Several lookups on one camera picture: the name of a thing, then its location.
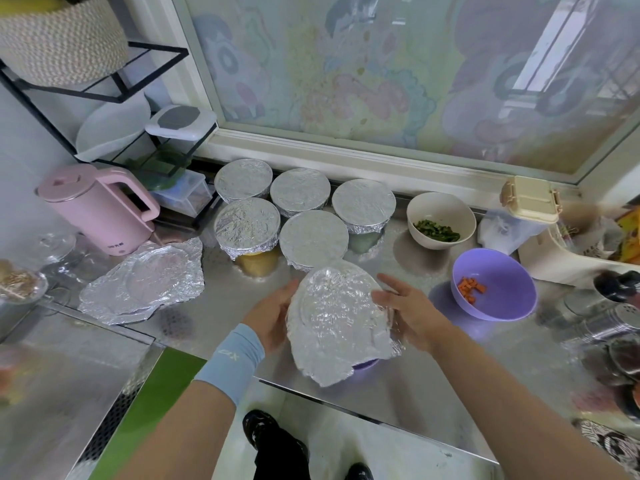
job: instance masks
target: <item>green panel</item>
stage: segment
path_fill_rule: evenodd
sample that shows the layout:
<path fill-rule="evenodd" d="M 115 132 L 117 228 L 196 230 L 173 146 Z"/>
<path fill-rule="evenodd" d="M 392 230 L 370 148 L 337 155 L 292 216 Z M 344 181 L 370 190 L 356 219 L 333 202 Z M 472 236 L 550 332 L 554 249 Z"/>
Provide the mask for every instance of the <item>green panel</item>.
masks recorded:
<path fill-rule="evenodd" d="M 164 350 L 105 448 L 90 480 L 109 480 L 116 475 L 205 362 L 178 350 Z"/>

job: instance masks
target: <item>black shoe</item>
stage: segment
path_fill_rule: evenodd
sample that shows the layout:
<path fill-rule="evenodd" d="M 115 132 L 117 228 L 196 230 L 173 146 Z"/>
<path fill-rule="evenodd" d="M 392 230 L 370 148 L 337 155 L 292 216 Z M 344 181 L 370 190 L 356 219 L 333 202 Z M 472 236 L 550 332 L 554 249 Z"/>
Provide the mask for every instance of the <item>black shoe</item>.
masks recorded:
<path fill-rule="evenodd" d="M 246 439 L 251 443 L 251 446 L 258 449 L 258 438 L 263 431 L 270 428 L 279 428 L 278 422 L 268 413 L 260 411 L 260 409 L 254 409 L 244 415 L 242 419 L 242 429 Z M 296 443 L 300 446 L 300 450 L 305 455 L 307 463 L 309 462 L 309 448 L 302 441 L 296 439 Z"/>
<path fill-rule="evenodd" d="M 373 480 L 373 474 L 364 463 L 354 463 L 344 480 Z"/>

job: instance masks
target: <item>bowl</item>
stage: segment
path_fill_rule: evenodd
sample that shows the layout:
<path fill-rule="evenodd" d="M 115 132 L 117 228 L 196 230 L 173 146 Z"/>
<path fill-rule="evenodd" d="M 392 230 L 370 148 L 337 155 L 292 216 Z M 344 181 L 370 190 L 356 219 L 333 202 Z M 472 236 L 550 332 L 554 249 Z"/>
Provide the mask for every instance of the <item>bowl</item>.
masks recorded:
<path fill-rule="evenodd" d="M 145 131 L 151 108 L 140 91 L 122 104 L 107 102 L 84 121 L 76 137 L 76 158 L 92 162 L 131 144 Z"/>
<path fill-rule="evenodd" d="M 406 218 L 412 238 L 427 249 L 452 248 L 468 240 L 476 231 L 476 216 L 467 204 L 458 197 L 440 192 L 427 192 L 412 198 L 406 208 Z M 460 239 L 456 242 L 442 242 L 425 236 L 413 225 L 423 219 L 451 227 L 453 232 L 460 234 Z"/>
<path fill-rule="evenodd" d="M 486 286 L 480 293 L 474 290 L 471 305 L 460 293 L 462 278 L 475 278 Z M 515 321 L 535 309 L 538 292 L 532 277 L 515 259 L 492 249 L 466 251 L 453 263 L 451 292 L 457 304 L 469 315 L 493 322 Z"/>

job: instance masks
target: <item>purple bowl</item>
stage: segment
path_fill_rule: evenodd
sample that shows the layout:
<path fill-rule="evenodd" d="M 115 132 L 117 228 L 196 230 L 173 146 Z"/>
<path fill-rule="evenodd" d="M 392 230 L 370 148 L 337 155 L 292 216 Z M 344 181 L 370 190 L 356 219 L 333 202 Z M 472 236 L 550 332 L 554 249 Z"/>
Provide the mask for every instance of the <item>purple bowl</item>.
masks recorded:
<path fill-rule="evenodd" d="M 475 278 L 486 286 L 484 293 L 473 291 L 473 305 L 458 290 L 463 277 Z M 527 270 L 506 254 L 485 248 L 466 251 L 456 259 L 451 292 L 468 314 L 493 322 L 520 320 L 532 313 L 538 302 L 536 286 Z"/>

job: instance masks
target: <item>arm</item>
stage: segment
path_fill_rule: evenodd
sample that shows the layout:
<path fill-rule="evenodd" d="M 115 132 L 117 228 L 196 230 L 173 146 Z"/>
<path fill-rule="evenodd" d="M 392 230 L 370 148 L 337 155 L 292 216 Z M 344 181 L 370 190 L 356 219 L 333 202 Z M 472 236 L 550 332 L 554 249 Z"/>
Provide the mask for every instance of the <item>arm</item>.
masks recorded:
<path fill-rule="evenodd" d="M 452 325 L 424 293 L 378 277 L 397 294 L 374 291 L 373 301 L 398 310 L 406 338 L 437 361 L 509 480 L 628 480 L 622 467 Z"/>
<path fill-rule="evenodd" d="M 253 307 L 243 320 L 248 328 L 239 326 L 220 344 L 116 480 L 211 480 L 255 366 L 286 337 L 287 307 L 297 288 L 290 282 Z"/>

